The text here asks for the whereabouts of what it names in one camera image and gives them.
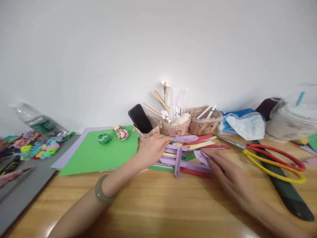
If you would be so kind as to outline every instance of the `blue straw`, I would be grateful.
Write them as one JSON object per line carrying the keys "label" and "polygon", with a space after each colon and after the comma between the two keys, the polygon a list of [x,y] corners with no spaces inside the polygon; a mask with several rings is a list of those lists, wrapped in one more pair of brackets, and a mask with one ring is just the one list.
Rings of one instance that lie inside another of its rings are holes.
{"label": "blue straw", "polygon": [[305,91],[301,92],[299,98],[297,99],[296,106],[299,106],[301,100],[303,99]]}

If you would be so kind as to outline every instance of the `pencil holder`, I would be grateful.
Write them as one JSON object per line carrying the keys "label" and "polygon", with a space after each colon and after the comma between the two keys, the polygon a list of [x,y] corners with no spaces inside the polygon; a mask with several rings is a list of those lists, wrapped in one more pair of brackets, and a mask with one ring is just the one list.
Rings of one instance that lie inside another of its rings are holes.
{"label": "pencil holder", "polygon": [[191,119],[189,115],[186,121],[178,125],[173,125],[173,123],[167,124],[165,121],[162,120],[161,123],[162,123],[163,134],[170,137],[185,136],[188,132],[190,122],[191,122]]}
{"label": "pencil holder", "polygon": [[139,129],[137,129],[133,125],[133,130],[137,132],[137,134],[139,135],[140,140],[144,140],[145,138],[148,138],[148,137],[150,137],[152,135],[155,135],[155,134],[160,134],[160,130],[159,130],[160,122],[158,122],[156,119],[154,119],[151,116],[147,116],[147,117],[150,120],[152,128],[153,128],[149,133],[143,134],[142,132],[140,132]]}
{"label": "pencil holder", "polygon": [[211,111],[210,109],[202,116],[202,119],[196,119],[196,117],[198,117],[206,108],[207,106],[194,107],[193,109],[189,111],[191,115],[191,123],[189,126],[190,133],[194,135],[212,134],[216,130],[219,122],[222,121],[222,114],[217,109],[214,110],[212,114],[212,118],[208,118],[208,119],[206,118],[209,112]]}

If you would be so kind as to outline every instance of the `water bottle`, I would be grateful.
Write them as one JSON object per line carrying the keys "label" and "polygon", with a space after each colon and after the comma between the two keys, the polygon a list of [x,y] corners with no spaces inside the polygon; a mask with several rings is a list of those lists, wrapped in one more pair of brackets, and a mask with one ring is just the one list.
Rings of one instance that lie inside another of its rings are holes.
{"label": "water bottle", "polygon": [[16,112],[24,124],[41,134],[45,139],[50,139],[60,132],[68,132],[54,120],[43,115],[27,103],[16,102],[10,104],[9,107]]}

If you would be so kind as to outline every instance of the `smartphone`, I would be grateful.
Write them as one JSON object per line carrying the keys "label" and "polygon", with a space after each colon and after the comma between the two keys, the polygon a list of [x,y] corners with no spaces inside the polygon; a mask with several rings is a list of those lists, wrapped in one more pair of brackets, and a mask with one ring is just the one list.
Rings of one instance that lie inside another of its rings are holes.
{"label": "smartphone", "polygon": [[130,109],[128,114],[135,127],[138,128],[143,134],[147,134],[153,129],[151,122],[146,116],[141,104],[136,104]]}

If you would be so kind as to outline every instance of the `bottle label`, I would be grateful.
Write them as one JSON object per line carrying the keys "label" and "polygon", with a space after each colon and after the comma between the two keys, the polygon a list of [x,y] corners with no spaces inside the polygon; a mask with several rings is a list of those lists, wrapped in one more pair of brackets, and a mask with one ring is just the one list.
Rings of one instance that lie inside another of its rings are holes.
{"label": "bottle label", "polygon": [[32,125],[31,128],[37,133],[43,135],[54,130],[55,126],[48,119],[43,119],[42,121],[39,121],[38,123]]}

